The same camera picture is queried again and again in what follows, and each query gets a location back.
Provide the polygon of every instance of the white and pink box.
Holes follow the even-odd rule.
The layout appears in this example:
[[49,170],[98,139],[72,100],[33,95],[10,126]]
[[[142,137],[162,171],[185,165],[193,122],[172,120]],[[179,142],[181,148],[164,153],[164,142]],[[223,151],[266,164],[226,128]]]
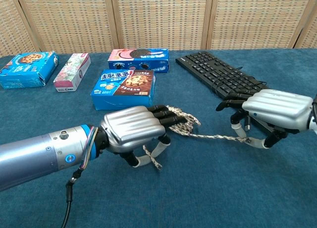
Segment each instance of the white and pink box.
[[67,63],[54,79],[58,92],[76,91],[90,65],[88,53],[72,54]]

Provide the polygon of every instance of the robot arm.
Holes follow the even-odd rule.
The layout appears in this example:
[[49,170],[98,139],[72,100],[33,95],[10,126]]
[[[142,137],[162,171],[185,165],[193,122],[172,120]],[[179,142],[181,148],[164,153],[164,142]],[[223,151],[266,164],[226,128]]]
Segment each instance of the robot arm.
[[306,130],[317,133],[316,110],[317,97],[310,97],[272,89],[262,89],[258,93],[229,94],[216,111],[226,107],[240,108],[231,116],[231,127],[239,137],[246,138],[246,132],[240,120],[246,116],[266,122],[274,130],[266,139],[249,137],[247,144],[268,149],[288,133],[296,134]]
[[[106,114],[88,156],[93,160],[107,149],[131,166],[145,165],[150,157],[137,158],[133,150],[158,139],[152,151],[153,157],[158,156],[170,142],[165,128],[180,122],[186,120],[165,106],[138,106]],[[81,125],[0,145],[0,191],[81,163],[91,128]]]

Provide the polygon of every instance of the beige partition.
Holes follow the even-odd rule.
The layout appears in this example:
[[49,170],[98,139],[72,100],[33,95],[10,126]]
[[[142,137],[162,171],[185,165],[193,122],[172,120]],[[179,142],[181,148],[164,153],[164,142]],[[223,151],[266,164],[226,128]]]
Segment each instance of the beige partition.
[[317,2],[296,43],[296,48],[317,48]]
[[211,4],[211,0],[112,1],[121,47],[202,47],[206,4]]
[[39,50],[17,0],[0,0],[0,57]]
[[111,0],[19,0],[43,51],[109,52],[118,46]]
[[213,0],[207,49],[292,48],[312,0]]

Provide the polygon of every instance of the cardboard box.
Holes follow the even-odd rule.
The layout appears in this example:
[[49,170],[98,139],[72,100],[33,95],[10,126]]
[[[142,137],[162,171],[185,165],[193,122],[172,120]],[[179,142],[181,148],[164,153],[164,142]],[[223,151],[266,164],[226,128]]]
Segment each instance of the cardboard box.
[[0,85],[5,89],[44,87],[57,64],[54,51],[18,54],[0,69]]
[[96,110],[150,107],[154,85],[152,70],[106,69],[91,92],[91,97]]
[[151,69],[155,73],[167,73],[168,49],[117,49],[108,59],[110,69]]
[[76,91],[90,65],[88,53],[72,54],[64,67],[54,79],[58,92]]

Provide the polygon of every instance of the blue carpet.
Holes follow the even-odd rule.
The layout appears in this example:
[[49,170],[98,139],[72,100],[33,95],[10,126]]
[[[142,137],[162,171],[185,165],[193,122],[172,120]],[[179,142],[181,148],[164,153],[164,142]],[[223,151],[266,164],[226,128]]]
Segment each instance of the blue carpet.
[[[211,51],[242,71],[267,81],[270,88],[314,97],[317,49]],[[216,112],[220,102],[209,89],[176,64],[157,74],[155,104],[177,106],[202,123],[201,134],[234,136],[232,109]],[[109,54],[91,54],[91,66],[76,92],[53,86],[70,55],[43,88],[0,89],[0,144],[69,128],[99,124],[90,92]],[[12,57],[0,58],[0,67]],[[256,127],[250,136],[264,137]],[[289,135],[270,150],[233,141],[185,138],[169,133],[171,146],[158,157],[163,165],[131,168],[119,156],[104,152],[92,161],[74,186],[70,228],[212,228],[316,227],[317,137]],[[136,154],[143,154],[138,149]],[[75,168],[0,193],[0,227],[46,228],[61,225],[65,183]]]

